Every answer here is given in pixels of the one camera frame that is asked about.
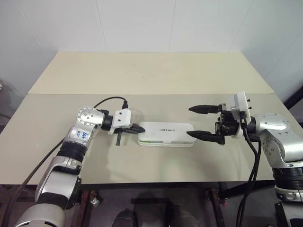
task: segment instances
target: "white power bank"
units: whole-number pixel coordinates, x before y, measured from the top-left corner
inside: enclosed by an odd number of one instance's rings
[[[138,143],[144,146],[191,147],[196,138],[186,134],[193,131],[189,123],[141,122],[145,132],[138,134]]]

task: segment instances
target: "white wall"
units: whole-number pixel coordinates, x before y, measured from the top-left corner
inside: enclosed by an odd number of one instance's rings
[[[0,0],[0,108],[13,112],[58,50],[241,51],[285,101],[303,85],[302,11],[302,0]]]

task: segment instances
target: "robotic arm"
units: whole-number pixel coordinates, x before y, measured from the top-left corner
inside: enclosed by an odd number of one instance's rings
[[[259,138],[276,181],[275,190],[279,202],[275,205],[281,226],[303,226],[303,139],[296,135],[289,122],[276,113],[250,116],[245,93],[232,97],[232,107],[226,104],[198,105],[189,110],[196,113],[221,112],[215,123],[215,134],[208,131],[188,131],[190,136],[200,140],[225,144],[225,136],[239,137],[241,124],[246,122],[252,141]]]
[[[131,123],[128,108],[118,110],[111,116],[106,110],[86,106],[77,112],[76,118],[75,125],[63,140],[60,151],[52,159],[36,189],[36,205],[23,213],[16,227],[64,226],[64,210],[72,208],[77,199],[81,185],[78,175],[95,130],[118,134],[116,145],[120,145],[122,132],[136,134],[145,131]]]

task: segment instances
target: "floor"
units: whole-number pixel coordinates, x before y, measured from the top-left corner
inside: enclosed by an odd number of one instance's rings
[[[229,187],[239,184],[228,183]],[[0,220],[3,218],[5,203],[13,193],[15,187],[5,189],[0,186]],[[131,199],[135,198],[169,198],[173,203],[182,205],[184,209],[192,213],[199,221],[201,227],[216,226],[211,201],[204,193],[195,188],[170,188],[170,189],[112,189],[99,192],[102,202],[93,208],[90,217],[90,227],[110,227],[116,215],[125,209],[135,210],[138,214],[141,227],[162,227],[165,218],[165,204],[135,204]],[[16,203],[11,223],[16,222],[18,217],[29,206],[33,205],[34,192],[27,190],[22,192]],[[235,226],[235,218],[241,197],[227,200],[226,206],[221,205],[225,225]],[[273,188],[250,195],[245,209],[243,227],[266,227],[276,225],[274,204],[277,202]],[[74,209],[67,211],[65,226],[74,226]]]

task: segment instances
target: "beige tabletop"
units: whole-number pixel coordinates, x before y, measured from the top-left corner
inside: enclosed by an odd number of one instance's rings
[[[59,52],[30,94],[267,94],[240,52]]]
[[[229,102],[230,95],[123,95],[129,101],[134,122],[189,122],[196,130],[214,133],[217,114],[189,112],[194,105]],[[29,94],[0,135],[0,183],[21,183],[44,155],[75,123],[81,106],[94,105],[108,95]],[[247,94],[252,114],[279,113],[293,130],[303,130],[275,94]],[[110,112],[121,108],[121,101],[104,103]],[[143,147],[136,135],[123,134],[121,146],[116,135],[98,132],[85,156],[83,183],[209,182],[246,181],[254,156],[244,138],[226,138],[226,145],[197,140],[191,148]],[[30,181],[38,183],[51,159]],[[273,179],[262,154],[259,180]]]

